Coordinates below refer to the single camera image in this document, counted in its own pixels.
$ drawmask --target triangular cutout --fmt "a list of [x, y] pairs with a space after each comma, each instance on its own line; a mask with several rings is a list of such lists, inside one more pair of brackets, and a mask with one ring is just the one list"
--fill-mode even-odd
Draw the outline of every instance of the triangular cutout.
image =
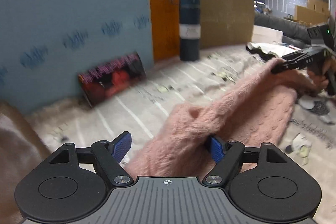
[[267, 162], [277, 162], [280, 164], [285, 164], [287, 161], [282, 158], [277, 152], [272, 149], [267, 149]]
[[69, 150], [63, 150], [51, 160], [51, 164], [66, 164], [69, 162]]

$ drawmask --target knit texture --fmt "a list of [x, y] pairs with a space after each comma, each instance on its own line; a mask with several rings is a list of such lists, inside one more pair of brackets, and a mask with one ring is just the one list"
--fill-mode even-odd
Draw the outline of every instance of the knit texture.
[[[215, 162], [203, 144], [211, 134], [238, 140], [246, 146], [278, 144], [299, 93], [313, 93], [315, 86], [296, 70], [273, 75], [280, 58], [237, 82], [233, 89], [208, 107], [177, 105], [160, 133], [125, 167], [137, 176], [197, 176], [201, 180]], [[243, 170], [253, 165], [244, 165]]]

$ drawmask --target gray ribbed plate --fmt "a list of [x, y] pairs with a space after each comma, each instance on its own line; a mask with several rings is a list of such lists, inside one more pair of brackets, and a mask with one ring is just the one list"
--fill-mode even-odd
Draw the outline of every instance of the gray ribbed plate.
[[[25, 220], [22, 224], [35, 222]], [[202, 186], [197, 178], [140, 177], [112, 191], [106, 203], [73, 224], [261, 224], [240, 211], [224, 192]], [[312, 219], [298, 222], [313, 224]]]

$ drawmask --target orange panel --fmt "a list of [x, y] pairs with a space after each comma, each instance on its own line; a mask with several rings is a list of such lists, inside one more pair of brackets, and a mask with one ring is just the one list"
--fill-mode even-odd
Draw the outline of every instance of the orange panel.
[[150, 0], [154, 61], [179, 54], [179, 0]]

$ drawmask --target blue thermos bottle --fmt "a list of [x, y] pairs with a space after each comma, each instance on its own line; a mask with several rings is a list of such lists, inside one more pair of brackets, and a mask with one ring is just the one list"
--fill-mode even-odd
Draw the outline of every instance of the blue thermos bottle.
[[180, 59], [200, 58], [200, 0], [180, 0]]

